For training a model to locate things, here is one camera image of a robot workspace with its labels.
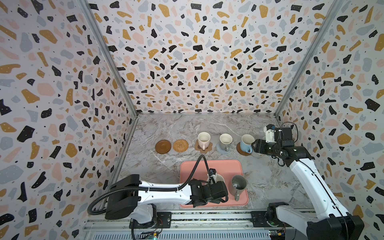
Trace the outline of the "white mug green handle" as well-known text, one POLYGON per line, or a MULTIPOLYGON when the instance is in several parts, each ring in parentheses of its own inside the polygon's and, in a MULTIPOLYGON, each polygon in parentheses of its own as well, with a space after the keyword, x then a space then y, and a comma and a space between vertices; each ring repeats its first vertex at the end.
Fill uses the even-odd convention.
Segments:
POLYGON ((207 182, 209 184, 214 184, 217 182, 225 182, 225 180, 220 174, 215 174, 215 175, 212 175, 211 177, 208 177, 207 182))

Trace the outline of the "white mug blue handle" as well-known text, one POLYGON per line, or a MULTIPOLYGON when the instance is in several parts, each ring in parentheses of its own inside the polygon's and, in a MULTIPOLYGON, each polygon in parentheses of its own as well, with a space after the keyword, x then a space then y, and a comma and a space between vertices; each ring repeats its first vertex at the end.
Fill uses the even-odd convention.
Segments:
POLYGON ((255 138, 252 135, 245 134, 241 138, 240 149, 244 153, 251 154, 253 152, 252 143, 255 142, 255 138))

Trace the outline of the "grey metal mug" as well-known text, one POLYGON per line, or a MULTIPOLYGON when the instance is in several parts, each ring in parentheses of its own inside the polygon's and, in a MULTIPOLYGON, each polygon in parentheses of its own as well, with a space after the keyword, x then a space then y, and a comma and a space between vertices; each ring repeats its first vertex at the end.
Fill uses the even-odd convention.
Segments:
POLYGON ((241 175, 235 175, 232 177, 229 192, 234 197, 235 201, 240 200, 240 196, 243 191, 247 188, 247 180, 241 175))

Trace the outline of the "dark brown round coaster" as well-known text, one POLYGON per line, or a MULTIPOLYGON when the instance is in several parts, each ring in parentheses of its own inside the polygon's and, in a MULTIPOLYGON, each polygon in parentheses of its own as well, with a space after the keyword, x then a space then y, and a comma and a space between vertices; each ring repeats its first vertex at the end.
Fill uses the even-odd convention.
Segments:
POLYGON ((166 154, 168 153, 172 148, 172 144, 168 140, 160 140, 155 145, 155 150, 159 154, 166 154))
POLYGON ((247 153, 247 152, 244 152, 241 150, 241 143, 237 144, 237 151, 240 155, 243 155, 243 156, 250 156, 251 155, 250 153, 247 153))

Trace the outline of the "grey blue round coaster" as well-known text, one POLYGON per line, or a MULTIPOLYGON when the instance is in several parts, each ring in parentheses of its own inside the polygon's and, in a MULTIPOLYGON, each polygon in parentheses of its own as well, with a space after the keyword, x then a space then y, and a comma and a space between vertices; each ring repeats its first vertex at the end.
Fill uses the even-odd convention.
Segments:
POLYGON ((225 144, 219 143, 216 145, 216 149, 220 154, 227 155, 230 153, 231 145, 225 145, 225 144))

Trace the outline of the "woven tan round coaster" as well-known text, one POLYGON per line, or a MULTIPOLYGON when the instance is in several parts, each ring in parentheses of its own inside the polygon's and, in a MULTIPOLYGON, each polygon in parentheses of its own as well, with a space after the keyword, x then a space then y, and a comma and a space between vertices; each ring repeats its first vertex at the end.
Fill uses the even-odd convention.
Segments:
POLYGON ((177 153, 183 153, 185 152, 187 149, 189 148, 189 143, 184 140, 184 139, 180 139, 180 140, 176 140, 173 144, 173 149, 177 152, 177 153))

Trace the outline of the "white mug grey handle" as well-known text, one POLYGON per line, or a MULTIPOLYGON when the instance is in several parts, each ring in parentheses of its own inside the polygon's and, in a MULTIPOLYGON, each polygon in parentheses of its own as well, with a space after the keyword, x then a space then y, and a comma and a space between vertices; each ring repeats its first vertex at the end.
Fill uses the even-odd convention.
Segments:
POLYGON ((220 135, 220 142, 225 145, 231 145, 233 142, 233 137, 230 134, 221 134, 220 135))

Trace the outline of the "white mug pink handle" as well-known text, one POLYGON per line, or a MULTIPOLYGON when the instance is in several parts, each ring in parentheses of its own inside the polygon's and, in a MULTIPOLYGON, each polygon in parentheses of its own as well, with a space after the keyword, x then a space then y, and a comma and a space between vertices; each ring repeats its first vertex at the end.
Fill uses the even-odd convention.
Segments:
POLYGON ((211 135, 209 133, 201 132, 198 134, 198 144, 203 151, 205 151, 208 148, 210 141, 211 141, 211 135))

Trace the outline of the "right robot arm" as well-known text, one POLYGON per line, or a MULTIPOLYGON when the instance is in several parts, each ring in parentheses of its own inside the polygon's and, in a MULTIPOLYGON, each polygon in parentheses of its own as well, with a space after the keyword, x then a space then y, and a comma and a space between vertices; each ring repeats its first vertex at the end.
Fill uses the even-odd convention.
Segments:
POLYGON ((320 176, 314 158, 303 146, 296 146, 291 128, 264 127, 265 139, 252 143, 255 153, 283 160, 298 178, 312 202, 316 217, 310 217, 285 202, 270 203, 266 221, 270 226, 286 223, 309 240, 357 240, 364 222, 341 204, 320 176))

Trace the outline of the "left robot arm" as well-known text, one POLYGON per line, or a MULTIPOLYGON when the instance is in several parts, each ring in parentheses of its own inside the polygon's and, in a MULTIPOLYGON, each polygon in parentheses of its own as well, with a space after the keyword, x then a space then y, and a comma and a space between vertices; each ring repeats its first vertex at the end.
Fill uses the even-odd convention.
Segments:
POLYGON ((196 208, 229 200, 224 182, 211 184, 196 179, 170 185, 148 183, 141 181, 139 175, 130 175, 113 184, 110 190, 118 192, 108 197, 105 219, 120 220, 133 215, 140 224, 153 220, 157 204, 173 203, 196 208))

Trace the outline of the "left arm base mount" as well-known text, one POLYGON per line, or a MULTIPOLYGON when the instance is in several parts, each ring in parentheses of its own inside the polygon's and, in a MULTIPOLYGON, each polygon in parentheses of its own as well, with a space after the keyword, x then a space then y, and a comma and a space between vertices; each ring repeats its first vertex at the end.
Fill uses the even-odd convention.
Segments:
POLYGON ((169 229, 171 227, 172 213, 171 212, 156 212, 153 211, 149 218, 139 217, 130 222, 129 228, 132 229, 169 229))

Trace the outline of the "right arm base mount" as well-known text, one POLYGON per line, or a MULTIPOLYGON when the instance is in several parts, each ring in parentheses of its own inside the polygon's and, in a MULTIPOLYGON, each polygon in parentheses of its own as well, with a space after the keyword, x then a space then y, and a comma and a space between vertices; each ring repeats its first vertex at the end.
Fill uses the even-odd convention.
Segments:
POLYGON ((278 207, 290 207, 285 202, 269 203, 266 210, 251 211, 251 222, 254 228, 283 228, 284 222, 281 222, 277 216, 278 207))

